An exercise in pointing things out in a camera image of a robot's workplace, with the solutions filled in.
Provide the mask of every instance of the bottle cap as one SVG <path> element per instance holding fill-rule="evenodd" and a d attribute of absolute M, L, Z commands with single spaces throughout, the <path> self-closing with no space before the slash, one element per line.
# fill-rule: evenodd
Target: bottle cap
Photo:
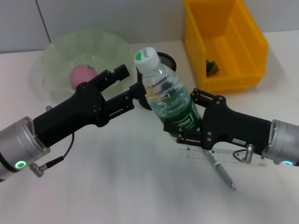
<path fill-rule="evenodd" d="M 135 65 L 142 74 L 153 70 L 159 63 L 160 58 L 154 48 L 143 48 L 135 55 Z"/>

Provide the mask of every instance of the white ruler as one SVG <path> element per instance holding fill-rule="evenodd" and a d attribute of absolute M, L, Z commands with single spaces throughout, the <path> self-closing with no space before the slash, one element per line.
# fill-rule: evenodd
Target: white ruler
<path fill-rule="evenodd" d="M 204 155 L 204 150 L 200 147 L 190 147 L 190 146 L 184 146 L 179 148 L 181 155 L 185 156 L 187 158 L 195 158 L 195 159 L 204 159 L 206 160 L 206 156 Z M 231 163 L 240 163 L 240 164 L 246 164 L 243 162 L 239 162 L 233 157 L 233 150 L 227 150 L 227 149 L 213 149 L 210 151 L 211 154 L 215 157 L 217 161 L 220 162 L 231 162 Z M 236 154 L 236 156 L 239 159 L 242 159 L 245 157 L 246 152 L 240 152 Z M 266 167 L 266 158 L 253 154 L 252 161 L 250 165 L 258 165 Z"/>

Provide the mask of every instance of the pen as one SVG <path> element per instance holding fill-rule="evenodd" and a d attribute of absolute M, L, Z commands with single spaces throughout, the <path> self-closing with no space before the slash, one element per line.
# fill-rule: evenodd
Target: pen
<path fill-rule="evenodd" d="M 225 171 L 225 169 L 223 168 L 223 166 L 216 161 L 216 159 L 214 158 L 214 156 L 208 151 L 205 150 L 205 155 L 207 157 L 207 159 L 209 161 L 211 161 L 214 166 L 215 169 L 217 170 L 217 172 L 220 174 L 220 176 L 222 177 L 222 179 L 224 180 L 224 182 L 232 189 L 232 190 L 236 190 L 235 185 L 233 180 L 230 178 L 230 176 L 227 174 L 227 172 Z"/>

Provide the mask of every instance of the white wall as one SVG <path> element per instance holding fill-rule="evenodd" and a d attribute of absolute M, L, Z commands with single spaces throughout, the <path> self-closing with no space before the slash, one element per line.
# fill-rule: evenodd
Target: white wall
<path fill-rule="evenodd" d="M 38 0 L 51 39 L 99 27 L 131 43 L 183 37 L 183 0 Z"/>
<path fill-rule="evenodd" d="M 244 0 L 262 32 L 299 29 L 299 0 Z M 50 38 L 99 27 L 131 43 L 181 39 L 183 0 L 38 0 Z M 49 43 L 35 0 L 0 0 L 0 53 Z"/>
<path fill-rule="evenodd" d="M 131 43 L 177 40 L 183 0 L 38 0 L 51 39 L 99 27 Z M 244 0 L 262 32 L 299 29 L 298 0 Z"/>
<path fill-rule="evenodd" d="M 244 0 L 262 32 L 299 29 L 299 0 Z"/>
<path fill-rule="evenodd" d="M 0 53 L 40 50 L 48 43 L 35 0 L 0 0 Z"/>

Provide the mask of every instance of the cable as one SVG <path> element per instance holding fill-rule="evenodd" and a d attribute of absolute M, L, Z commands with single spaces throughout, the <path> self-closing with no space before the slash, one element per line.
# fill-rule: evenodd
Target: cable
<path fill-rule="evenodd" d="M 246 151 L 246 149 L 240 149 L 240 150 L 234 151 L 234 152 L 233 152 L 233 157 L 234 157 L 236 160 L 238 160 L 239 162 L 244 162 L 244 161 L 240 160 L 235 154 L 236 154 L 236 153 L 240 153 L 240 152 L 245 152 L 245 151 Z"/>
<path fill-rule="evenodd" d="M 75 133 L 71 134 L 71 144 L 70 144 L 69 148 L 67 149 L 67 151 L 65 152 L 65 154 L 63 155 L 63 158 L 65 158 L 66 155 L 69 153 L 71 147 L 72 147 L 73 144 L 74 144 L 74 140 L 75 140 Z"/>
<path fill-rule="evenodd" d="M 73 146 L 74 140 L 75 140 L 75 133 L 72 133 L 71 134 L 71 143 L 70 143 L 70 146 L 68 147 L 67 151 L 65 152 L 65 154 L 63 156 L 59 156 L 58 158 L 45 163 L 46 168 L 51 168 L 51 167 L 55 166 L 56 164 L 58 164 L 59 162 L 63 161 L 64 158 L 66 157 L 66 155 L 69 153 L 71 147 Z"/>

